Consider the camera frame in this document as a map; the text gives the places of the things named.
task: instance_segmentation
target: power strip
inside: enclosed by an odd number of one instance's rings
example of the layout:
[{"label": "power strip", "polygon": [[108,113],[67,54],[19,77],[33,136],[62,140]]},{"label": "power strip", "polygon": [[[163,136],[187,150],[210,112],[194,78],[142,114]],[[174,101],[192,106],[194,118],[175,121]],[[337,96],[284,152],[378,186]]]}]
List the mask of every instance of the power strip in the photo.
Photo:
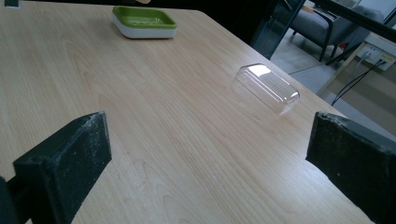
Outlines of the power strip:
[{"label": "power strip", "polygon": [[358,57],[364,58],[364,61],[371,64],[376,64],[379,60],[384,60],[386,63],[378,66],[378,68],[383,71],[387,70],[396,61],[395,56],[371,44],[364,46],[358,53]]}]

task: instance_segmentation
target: table surface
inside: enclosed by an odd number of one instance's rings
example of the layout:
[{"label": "table surface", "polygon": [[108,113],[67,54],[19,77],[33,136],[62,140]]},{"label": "table surface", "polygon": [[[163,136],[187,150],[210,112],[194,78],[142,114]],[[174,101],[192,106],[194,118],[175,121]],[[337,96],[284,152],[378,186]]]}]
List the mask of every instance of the table surface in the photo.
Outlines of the table surface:
[{"label": "table surface", "polygon": [[[111,6],[0,7],[0,168],[105,111],[113,160],[74,223],[371,223],[305,155],[336,110],[194,10],[172,39],[127,39]],[[235,79],[263,63],[301,94],[277,114]]]}]

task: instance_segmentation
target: chair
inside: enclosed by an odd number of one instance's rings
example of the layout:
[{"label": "chair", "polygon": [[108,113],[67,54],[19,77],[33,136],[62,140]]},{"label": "chair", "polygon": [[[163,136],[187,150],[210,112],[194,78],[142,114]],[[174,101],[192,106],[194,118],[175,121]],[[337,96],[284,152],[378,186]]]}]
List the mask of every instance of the chair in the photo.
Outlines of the chair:
[{"label": "chair", "polygon": [[[383,22],[384,15],[364,6],[353,7],[352,10],[374,21]],[[331,18],[322,12],[300,10],[291,23],[293,35],[299,33],[305,38],[322,47],[319,56],[321,62],[328,46],[333,46],[331,58],[334,57],[338,45],[346,44],[346,49],[359,45],[370,34],[370,31],[343,17]]]}]

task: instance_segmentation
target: tiled floor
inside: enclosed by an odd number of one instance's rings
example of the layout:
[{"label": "tiled floor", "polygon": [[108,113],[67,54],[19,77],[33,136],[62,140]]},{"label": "tiled floor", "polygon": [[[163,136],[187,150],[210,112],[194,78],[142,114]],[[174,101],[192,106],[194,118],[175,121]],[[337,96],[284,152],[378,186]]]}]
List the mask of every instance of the tiled floor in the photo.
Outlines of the tiled floor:
[{"label": "tiled floor", "polygon": [[[327,80],[334,75],[340,65],[338,63],[333,63],[329,66],[325,64],[330,59],[331,52],[332,47],[328,47],[324,59],[320,63],[318,61],[320,47],[299,34],[292,35],[292,30],[288,30],[271,58],[271,62],[305,85],[309,90],[317,93]],[[329,103],[334,96],[334,94],[331,94],[324,100]],[[348,118],[396,141],[395,136],[365,117],[342,99],[337,101],[334,107]]]}]

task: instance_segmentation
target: green tray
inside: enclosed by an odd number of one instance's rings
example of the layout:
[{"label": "green tray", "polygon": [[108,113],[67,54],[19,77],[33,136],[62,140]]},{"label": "green tray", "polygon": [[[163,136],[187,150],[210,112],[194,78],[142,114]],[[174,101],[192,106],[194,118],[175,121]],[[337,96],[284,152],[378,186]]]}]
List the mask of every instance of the green tray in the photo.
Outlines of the green tray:
[{"label": "green tray", "polygon": [[176,23],[163,11],[147,7],[113,7],[119,21],[137,29],[176,29]]}]

